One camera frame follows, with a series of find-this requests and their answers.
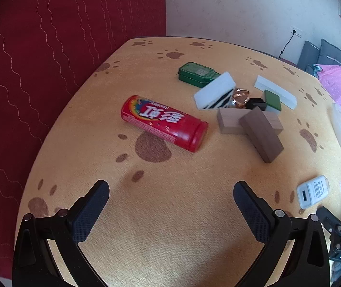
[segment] red cylindrical bottle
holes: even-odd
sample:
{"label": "red cylindrical bottle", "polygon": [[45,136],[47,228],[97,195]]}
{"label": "red cylindrical bottle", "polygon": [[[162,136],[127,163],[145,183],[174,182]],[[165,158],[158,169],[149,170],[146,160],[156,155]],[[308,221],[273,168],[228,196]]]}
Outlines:
{"label": "red cylindrical bottle", "polygon": [[208,127],[205,121],[137,95],[124,103],[121,117],[191,152],[197,151]]}

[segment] wall outlet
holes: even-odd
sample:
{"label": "wall outlet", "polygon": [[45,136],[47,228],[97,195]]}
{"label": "wall outlet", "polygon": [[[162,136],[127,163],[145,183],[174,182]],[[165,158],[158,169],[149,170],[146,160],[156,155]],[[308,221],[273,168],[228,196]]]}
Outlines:
{"label": "wall outlet", "polygon": [[290,32],[292,33],[293,30],[296,31],[296,33],[295,33],[296,36],[298,36],[298,37],[300,37],[300,38],[302,37],[302,33],[303,33],[303,32],[302,32],[301,29],[298,29],[298,28],[296,28],[296,27],[294,27],[294,26],[291,26],[291,27],[290,27]]}

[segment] yellow tablecloth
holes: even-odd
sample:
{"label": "yellow tablecloth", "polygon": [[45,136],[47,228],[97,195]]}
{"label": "yellow tablecloth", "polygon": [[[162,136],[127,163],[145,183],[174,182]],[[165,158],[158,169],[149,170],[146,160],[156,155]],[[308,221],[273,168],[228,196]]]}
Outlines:
{"label": "yellow tablecloth", "polygon": [[[253,97],[262,95],[253,86],[258,75],[296,96],[295,110],[282,105],[285,150],[273,163],[263,162],[246,135],[220,134],[216,110],[197,110],[199,88],[177,77],[189,61],[229,71]],[[121,106],[134,94],[207,121],[200,150],[188,152],[124,122]],[[191,38],[130,40],[90,76],[49,132],[24,190],[17,230],[25,213],[70,208],[103,179],[110,199],[80,247],[110,287],[232,287],[262,248],[233,201],[235,182],[245,180],[274,209],[307,217],[319,204],[301,210],[296,187],[324,174],[331,187],[321,205],[341,219],[341,148],[331,105],[316,78],[251,49]],[[55,247],[53,253],[59,258]]]}

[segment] black and white striped object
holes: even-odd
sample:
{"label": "black and white striped object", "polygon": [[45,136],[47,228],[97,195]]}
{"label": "black and white striped object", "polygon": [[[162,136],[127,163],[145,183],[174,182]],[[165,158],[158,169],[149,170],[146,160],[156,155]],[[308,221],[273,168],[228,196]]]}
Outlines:
{"label": "black and white striped object", "polygon": [[235,82],[229,72],[225,72],[201,88],[194,95],[198,110],[227,107],[235,88]]}

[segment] metal screw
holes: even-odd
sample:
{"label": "metal screw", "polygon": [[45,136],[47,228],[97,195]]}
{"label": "metal screw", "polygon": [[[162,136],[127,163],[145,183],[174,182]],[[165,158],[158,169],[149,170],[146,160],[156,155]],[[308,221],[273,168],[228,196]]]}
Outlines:
{"label": "metal screw", "polygon": [[62,208],[57,212],[57,214],[59,215],[59,217],[65,217],[68,214],[68,209]]}
{"label": "metal screw", "polygon": [[283,216],[285,216],[285,213],[284,213],[282,210],[277,209],[277,210],[275,211],[275,215],[276,215],[277,217],[279,217],[279,218],[282,218]]}
{"label": "metal screw", "polygon": [[315,221],[315,222],[317,222],[319,220],[317,215],[310,215],[310,218],[312,221]]}
{"label": "metal screw", "polygon": [[24,221],[28,221],[32,218],[32,214],[25,214],[24,217],[23,217],[23,220]]}

